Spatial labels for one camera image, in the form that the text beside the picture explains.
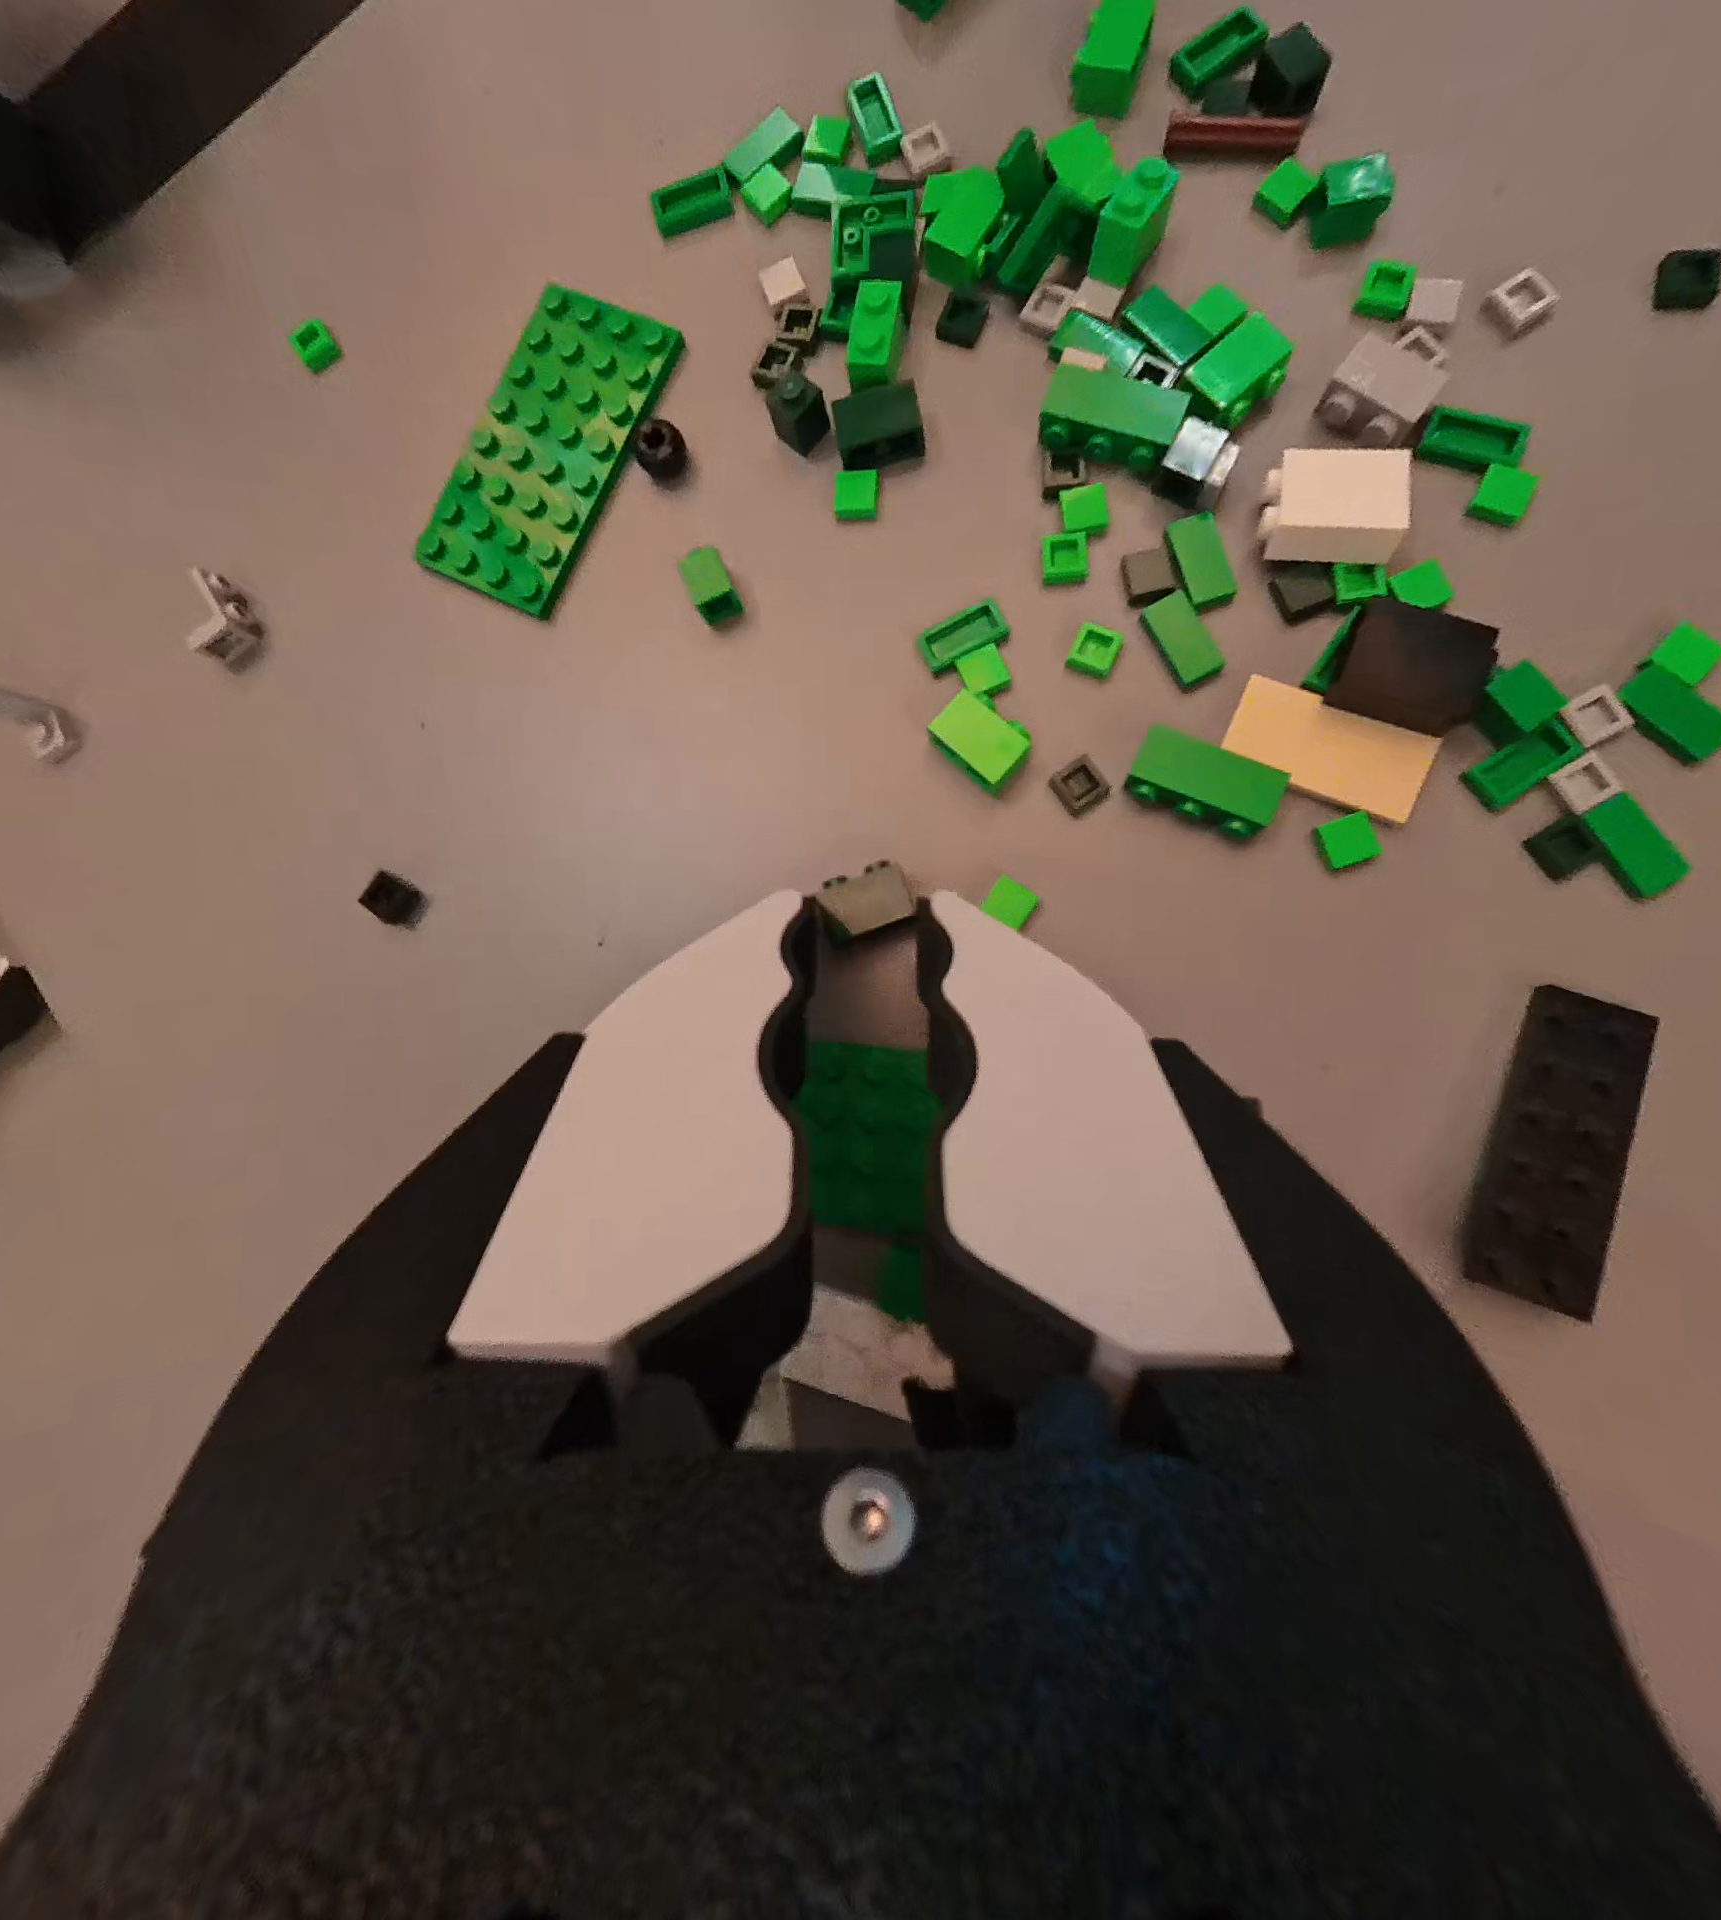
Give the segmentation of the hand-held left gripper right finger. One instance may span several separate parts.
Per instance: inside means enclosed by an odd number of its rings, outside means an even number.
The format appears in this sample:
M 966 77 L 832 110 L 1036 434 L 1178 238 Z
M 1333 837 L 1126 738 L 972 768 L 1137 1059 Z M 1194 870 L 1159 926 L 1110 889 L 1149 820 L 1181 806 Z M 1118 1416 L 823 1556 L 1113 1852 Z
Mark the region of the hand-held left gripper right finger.
M 1290 1334 L 1145 1029 L 928 897 L 930 1326 L 966 1372 L 1277 1370 Z

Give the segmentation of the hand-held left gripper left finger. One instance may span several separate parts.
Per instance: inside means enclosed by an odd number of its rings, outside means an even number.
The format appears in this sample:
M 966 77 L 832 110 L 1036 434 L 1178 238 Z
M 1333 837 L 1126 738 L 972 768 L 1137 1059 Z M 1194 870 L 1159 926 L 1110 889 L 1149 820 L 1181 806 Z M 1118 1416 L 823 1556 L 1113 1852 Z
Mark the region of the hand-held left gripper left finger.
M 756 1046 L 804 909 L 756 900 L 594 1016 L 448 1322 L 454 1356 L 609 1368 L 778 1239 L 797 1150 Z

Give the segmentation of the green grey lego build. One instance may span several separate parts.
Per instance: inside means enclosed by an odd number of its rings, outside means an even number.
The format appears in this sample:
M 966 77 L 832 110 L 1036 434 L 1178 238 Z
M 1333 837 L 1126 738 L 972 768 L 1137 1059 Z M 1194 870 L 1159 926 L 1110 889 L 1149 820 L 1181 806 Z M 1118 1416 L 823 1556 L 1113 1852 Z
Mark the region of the green grey lego build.
M 864 1295 L 816 1283 L 781 1375 L 846 1406 L 906 1420 L 904 1383 L 951 1389 L 926 1326 L 926 1152 L 938 1101 L 919 1048 L 812 1040 L 797 1114 L 815 1227 L 883 1243 Z

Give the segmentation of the dark olive lego brick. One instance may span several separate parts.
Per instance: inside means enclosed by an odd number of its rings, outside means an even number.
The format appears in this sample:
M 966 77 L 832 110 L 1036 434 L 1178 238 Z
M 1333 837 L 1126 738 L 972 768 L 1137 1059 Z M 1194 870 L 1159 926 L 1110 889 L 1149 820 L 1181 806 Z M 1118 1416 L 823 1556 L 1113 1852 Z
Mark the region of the dark olive lego brick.
M 832 949 L 849 949 L 914 922 L 917 897 L 908 889 L 906 871 L 879 858 L 858 875 L 828 878 L 815 905 Z

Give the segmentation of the pile of green lego bricks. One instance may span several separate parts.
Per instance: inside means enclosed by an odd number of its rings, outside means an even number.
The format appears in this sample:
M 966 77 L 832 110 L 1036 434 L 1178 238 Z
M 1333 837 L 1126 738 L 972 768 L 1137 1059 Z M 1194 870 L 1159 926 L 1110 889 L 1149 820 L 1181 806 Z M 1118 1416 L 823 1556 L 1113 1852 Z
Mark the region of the pile of green lego bricks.
M 1129 113 L 1155 20 L 1155 3 L 1096 3 L 1071 64 L 1073 124 L 1051 136 L 1017 129 L 994 167 L 964 167 L 937 125 L 906 129 L 887 83 L 865 73 L 846 84 L 836 114 L 801 124 L 770 110 L 715 167 L 653 188 L 651 211 L 666 242 L 723 223 L 736 205 L 759 227 L 787 214 L 828 227 L 825 302 L 791 259 L 759 279 L 772 338 L 752 381 L 775 440 L 794 456 L 839 449 L 839 523 L 870 521 L 883 475 L 926 453 L 904 369 L 919 280 L 943 291 L 934 336 L 951 350 L 979 342 L 990 301 L 1011 302 L 1022 329 L 1043 347 L 1035 440 L 1043 497 L 1058 525 L 1043 534 L 1039 580 L 1046 589 L 1087 584 L 1088 545 L 1110 525 L 1107 481 L 1143 485 L 1166 504 L 1169 523 L 1159 550 L 1121 557 L 1121 584 L 1169 679 L 1194 693 L 1227 667 L 1209 615 L 1235 599 L 1231 532 L 1219 519 L 1242 475 L 1242 434 L 1269 418 L 1295 344 L 1224 283 L 1192 301 L 1159 283 L 1159 246 L 1185 163 L 1265 162 L 1169 163 L 1159 151 L 1118 162 L 1100 120 Z M 1175 113 L 1313 120 L 1328 50 L 1306 22 L 1272 33 L 1250 3 L 1235 3 L 1173 50 L 1169 79 L 1181 95 Z M 1385 154 L 1309 167 L 1305 143 L 1295 155 L 1265 163 L 1253 195 L 1253 215 L 1269 231 L 1299 231 L 1320 256 L 1365 248 L 1395 205 L 1396 169 Z M 1423 276 L 1403 256 L 1366 256 L 1350 301 L 1350 318 L 1366 333 L 1320 380 L 1309 429 L 1325 436 L 1317 449 L 1410 449 L 1414 482 L 1415 470 L 1463 475 L 1465 519 L 1512 532 L 1540 487 L 1527 464 L 1532 426 L 1449 395 L 1446 333 L 1463 291 L 1450 276 Z M 1265 565 L 1256 523 L 1253 549 L 1282 622 L 1336 618 L 1295 682 L 1320 697 L 1365 602 L 1396 598 L 1469 618 L 1435 560 L 1400 566 L 1403 545 L 1382 566 Z M 1679 766 L 1713 760 L 1721 704 L 1708 685 L 1721 667 L 1721 641 L 1678 622 L 1621 685 L 1584 693 L 1566 693 L 1532 659 L 1503 659 L 1501 641 L 1474 723 L 1463 726 L 1487 745 L 1463 771 L 1465 790 L 1490 816 L 1539 790 L 1553 796 L 1554 817 L 1521 845 L 1546 880 L 1600 870 L 1629 900 L 1667 897 L 1687 878 L 1687 858 L 1603 753 L 1640 735 Z M 1231 845 L 1269 832 L 1279 805 L 1299 796 L 1282 771 L 1170 726 L 1145 731 L 1121 792 Z M 1309 832 L 1324 871 L 1371 867 L 1382 854 L 1381 828 L 1395 825 L 1324 806 L 1328 816 Z

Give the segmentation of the black lego plate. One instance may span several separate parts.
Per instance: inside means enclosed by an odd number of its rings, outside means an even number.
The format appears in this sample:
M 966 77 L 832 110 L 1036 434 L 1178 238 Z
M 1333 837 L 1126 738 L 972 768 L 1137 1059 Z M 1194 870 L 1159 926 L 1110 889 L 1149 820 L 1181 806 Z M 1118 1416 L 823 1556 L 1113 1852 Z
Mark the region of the black lego plate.
M 1539 984 L 1460 1229 L 1467 1283 L 1593 1323 L 1657 1020 Z

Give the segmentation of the tan lego tile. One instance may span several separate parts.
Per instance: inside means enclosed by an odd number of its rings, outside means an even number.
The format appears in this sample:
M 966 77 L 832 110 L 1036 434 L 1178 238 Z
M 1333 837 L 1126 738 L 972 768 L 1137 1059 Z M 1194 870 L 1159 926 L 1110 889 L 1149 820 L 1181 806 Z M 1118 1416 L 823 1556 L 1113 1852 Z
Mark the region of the tan lego tile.
M 1404 825 L 1444 750 L 1410 732 L 1339 711 L 1305 688 L 1250 677 L 1231 711 L 1223 747 L 1287 776 L 1287 790 Z

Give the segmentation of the black lego tile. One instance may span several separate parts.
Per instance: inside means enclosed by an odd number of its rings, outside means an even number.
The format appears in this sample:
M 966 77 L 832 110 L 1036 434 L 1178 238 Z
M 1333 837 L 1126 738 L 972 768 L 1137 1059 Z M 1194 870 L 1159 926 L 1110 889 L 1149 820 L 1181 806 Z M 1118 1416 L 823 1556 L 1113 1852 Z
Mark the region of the black lego tile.
M 1474 723 L 1495 667 L 1495 625 L 1376 598 L 1355 611 L 1324 701 L 1441 738 Z

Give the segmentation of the white lego brick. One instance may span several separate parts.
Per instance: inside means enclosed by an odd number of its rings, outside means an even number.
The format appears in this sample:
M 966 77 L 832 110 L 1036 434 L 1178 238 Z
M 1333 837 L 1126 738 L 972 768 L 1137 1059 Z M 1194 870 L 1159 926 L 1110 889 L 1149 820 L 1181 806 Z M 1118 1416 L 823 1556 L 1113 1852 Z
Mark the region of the white lego brick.
M 1257 509 L 1265 565 L 1388 565 L 1414 516 L 1414 453 L 1306 449 L 1279 456 Z

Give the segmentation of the green lego plate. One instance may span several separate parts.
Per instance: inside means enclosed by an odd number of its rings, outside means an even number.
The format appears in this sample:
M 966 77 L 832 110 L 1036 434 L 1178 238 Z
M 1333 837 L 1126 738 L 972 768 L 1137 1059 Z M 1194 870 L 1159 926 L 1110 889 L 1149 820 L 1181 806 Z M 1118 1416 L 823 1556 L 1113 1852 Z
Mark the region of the green lego plate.
M 471 422 L 413 561 L 515 614 L 550 618 L 682 350 L 676 324 L 548 283 Z

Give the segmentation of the brown lego bar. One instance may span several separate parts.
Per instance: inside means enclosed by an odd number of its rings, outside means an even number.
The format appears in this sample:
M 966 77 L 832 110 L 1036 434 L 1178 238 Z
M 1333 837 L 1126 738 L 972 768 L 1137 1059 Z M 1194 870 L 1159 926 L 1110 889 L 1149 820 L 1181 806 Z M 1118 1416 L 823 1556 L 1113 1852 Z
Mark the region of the brown lego bar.
M 1159 154 L 1185 159 L 1253 159 L 1277 163 L 1299 154 L 1309 118 L 1261 113 L 1173 113 Z

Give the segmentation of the dark blurred object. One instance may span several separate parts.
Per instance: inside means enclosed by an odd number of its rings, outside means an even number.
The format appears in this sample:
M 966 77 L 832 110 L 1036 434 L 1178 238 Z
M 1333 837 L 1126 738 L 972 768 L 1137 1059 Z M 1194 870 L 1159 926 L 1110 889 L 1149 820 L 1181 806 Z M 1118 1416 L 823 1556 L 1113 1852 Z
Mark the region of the dark blurred object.
M 116 3 L 26 95 L 0 88 L 0 242 L 67 269 L 353 11 Z

